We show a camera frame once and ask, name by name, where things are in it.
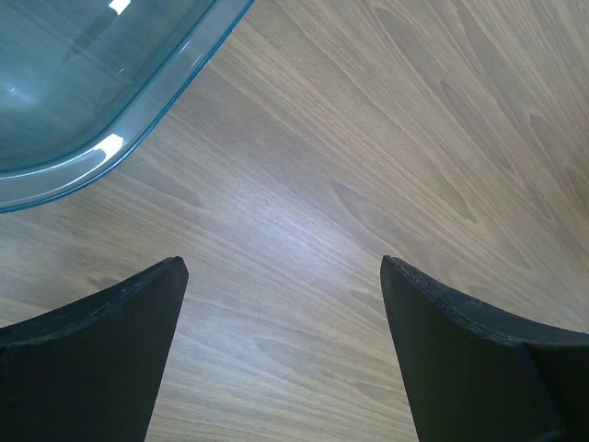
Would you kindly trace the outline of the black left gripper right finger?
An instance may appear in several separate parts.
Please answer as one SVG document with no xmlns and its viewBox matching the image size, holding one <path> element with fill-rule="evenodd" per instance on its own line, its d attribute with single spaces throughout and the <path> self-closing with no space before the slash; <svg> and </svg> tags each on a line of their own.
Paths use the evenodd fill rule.
<svg viewBox="0 0 589 442">
<path fill-rule="evenodd" d="M 535 322 L 386 256 L 380 280 L 421 441 L 584 441 L 588 337 Z"/>
</svg>

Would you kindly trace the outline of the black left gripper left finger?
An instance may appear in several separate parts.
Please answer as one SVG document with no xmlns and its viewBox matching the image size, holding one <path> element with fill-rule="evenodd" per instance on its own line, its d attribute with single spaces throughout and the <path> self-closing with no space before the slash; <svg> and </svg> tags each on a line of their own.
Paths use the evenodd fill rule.
<svg viewBox="0 0 589 442">
<path fill-rule="evenodd" d="M 2 440 L 143 441 L 188 279 L 166 258 L 2 328 Z"/>
</svg>

